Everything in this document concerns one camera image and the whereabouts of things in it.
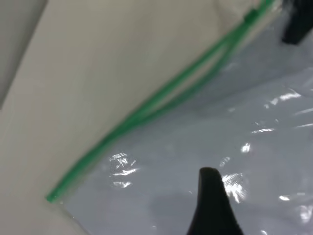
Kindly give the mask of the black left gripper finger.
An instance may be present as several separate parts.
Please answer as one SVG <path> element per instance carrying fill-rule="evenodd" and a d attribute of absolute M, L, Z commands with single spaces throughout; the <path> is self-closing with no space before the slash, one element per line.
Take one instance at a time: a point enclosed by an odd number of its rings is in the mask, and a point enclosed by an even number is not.
<path fill-rule="evenodd" d="M 199 171 L 198 198 L 189 235 L 242 235 L 217 169 Z"/>

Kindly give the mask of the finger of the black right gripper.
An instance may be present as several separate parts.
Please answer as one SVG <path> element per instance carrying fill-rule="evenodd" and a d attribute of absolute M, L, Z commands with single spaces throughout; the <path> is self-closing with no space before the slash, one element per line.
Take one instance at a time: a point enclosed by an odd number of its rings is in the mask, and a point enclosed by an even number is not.
<path fill-rule="evenodd" d="M 284 0 L 290 10 L 290 18 L 281 41 L 287 45 L 298 45 L 313 29 L 312 0 Z"/>

